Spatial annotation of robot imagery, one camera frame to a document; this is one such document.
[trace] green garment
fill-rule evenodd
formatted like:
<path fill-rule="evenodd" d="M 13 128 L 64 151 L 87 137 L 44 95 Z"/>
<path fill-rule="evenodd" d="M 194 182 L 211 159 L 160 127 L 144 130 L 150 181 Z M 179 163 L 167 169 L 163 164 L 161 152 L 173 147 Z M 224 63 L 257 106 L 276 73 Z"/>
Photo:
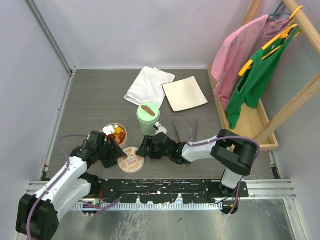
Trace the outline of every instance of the green garment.
<path fill-rule="evenodd" d="M 241 113 L 241 107 L 245 102 L 250 108 L 257 107 L 260 98 L 265 93 L 277 68 L 282 54 L 298 31 L 299 27 L 297 26 L 294 31 L 291 31 L 291 33 L 293 33 L 290 37 L 276 40 L 274 44 L 269 46 L 266 50 L 260 48 L 251 57 L 253 61 L 252 68 L 248 69 L 242 76 L 226 109 L 226 116 L 229 120 L 230 129 L 236 128 Z M 262 60 L 263 56 L 267 55 L 281 44 L 282 46 L 276 52 Z"/>

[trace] wooden shelf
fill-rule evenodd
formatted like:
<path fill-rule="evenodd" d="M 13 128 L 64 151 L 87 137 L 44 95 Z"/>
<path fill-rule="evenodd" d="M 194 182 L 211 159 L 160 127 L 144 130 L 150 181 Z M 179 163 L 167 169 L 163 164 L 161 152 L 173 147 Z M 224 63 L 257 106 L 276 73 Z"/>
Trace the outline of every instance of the wooden shelf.
<path fill-rule="evenodd" d="M 210 65 L 208 68 L 208 74 L 213 91 L 217 85 L 217 81 L 212 76 L 211 70 L 212 65 Z M 214 99 L 218 110 L 221 126 L 223 129 L 227 129 L 240 136 L 249 137 L 253 139 L 260 132 L 260 130 L 263 129 L 263 127 L 269 122 L 269 118 L 266 113 L 265 107 L 260 99 L 257 108 L 251 108 L 248 107 L 247 104 L 244 104 L 242 106 L 240 118 L 236 124 L 236 128 L 230 129 L 229 121 L 227 119 L 221 98 L 214 96 Z M 272 133 L 269 137 L 263 139 L 259 143 L 261 151 L 274 150 L 279 147 L 277 138 L 274 133 Z"/>

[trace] white wall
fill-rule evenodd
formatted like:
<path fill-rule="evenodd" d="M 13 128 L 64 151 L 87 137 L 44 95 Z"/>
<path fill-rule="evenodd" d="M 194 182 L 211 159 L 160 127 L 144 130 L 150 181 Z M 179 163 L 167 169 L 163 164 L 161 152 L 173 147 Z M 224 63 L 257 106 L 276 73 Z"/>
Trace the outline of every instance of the white wall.
<path fill-rule="evenodd" d="M 320 1 L 299 0 L 320 32 Z M 270 117 L 320 71 L 320 57 L 304 34 L 295 38 L 268 87 L 263 103 Z M 276 131 L 275 157 L 281 175 L 293 181 L 311 239 L 319 239 L 320 205 L 320 94 Z"/>
<path fill-rule="evenodd" d="M 0 1 L 0 239 L 37 181 L 68 74 L 23 0 Z"/>
<path fill-rule="evenodd" d="M 45 1 L 77 69 L 207 68 L 223 40 L 241 26 L 249 3 Z"/>

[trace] wooden frame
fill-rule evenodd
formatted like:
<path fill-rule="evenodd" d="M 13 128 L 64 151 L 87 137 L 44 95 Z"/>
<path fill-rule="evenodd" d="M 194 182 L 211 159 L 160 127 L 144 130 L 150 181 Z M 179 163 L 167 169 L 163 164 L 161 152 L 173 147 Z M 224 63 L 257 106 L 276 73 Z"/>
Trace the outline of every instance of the wooden frame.
<path fill-rule="evenodd" d="M 251 0 L 243 24 L 246 24 L 256 18 L 262 1 L 263 0 Z M 293 13 L 299 7 L 296 0 L 283 0 L 283 3 L 291 13 Z M 302 32 L 307 36 L 308 40 L 311 42 L 312 46 L 320 56 L 320 34 L 310 22 L 304 11 L 300 9 L 293 16 L 293 18 L 298 23 Z M 212 89 L 214 90 L 216 86 L 216 80 L 211 74 L 211 69 L 212 65 L 208 69 L 208 74 Z M 236 129 L 232 131 L 239 135 L 256 139 L 260 143 L 262 151 L 273 150 L 279 146 L 274 131 L 283 123 L 285 123 L 290 117 L 292 117 L 318 92 L 320 92 L 320 72 L 318 72 L 316 76 L 310 82 L 308 82 L 304 88 L 301 89 L 271 121 L 268 119 L 261 100 L 256 109 L 249 109 L 249 107 L 244 104 L 242 106 L 240 118 L 245 119 L 244 122 L 246 122 L 246 124 L 244 122 L 242 123 L 241 119 L 239 119 Z M 218 108 L 221 126 L 229 129 L 229 122 L 222 106 L 222 101 L 217 97 L 214 99 Z"/>

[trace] wooden rod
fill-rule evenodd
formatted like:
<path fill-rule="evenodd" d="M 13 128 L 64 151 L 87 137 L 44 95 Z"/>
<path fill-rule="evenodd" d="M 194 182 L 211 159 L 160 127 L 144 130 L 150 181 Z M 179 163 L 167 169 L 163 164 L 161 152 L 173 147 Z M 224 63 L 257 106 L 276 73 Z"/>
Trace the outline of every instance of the wooden rod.
<path fill-rule="evenodd" d="M 293 13 L 299 7 L 299 4 L 296 2 L 296 0 L 282 1 L 291 13 Z M 309 18 L 306 16 L 303 9 L 300 9 L 293 18 L 298 23 L 299 27 L 302 29 L 302 32 L 306 35 L 306 37 L 309 39 L 310 43 L 320 56 L 320 34 L 316 30 L 315 26 L 313 26 Z"/>
<path fill-rule="evenodd" d="M 251 0 L 250 5 L 246 11 L 242 26 L 250 23 L 256 19 L 260 6 L 264 0 Z"/>
<path fill-rule="evenodd" d="M 320 91 L 320 72 L 314 76 L 291 101 L 254 137 L 259 143 L 292 117 L 303 105 Z"/>

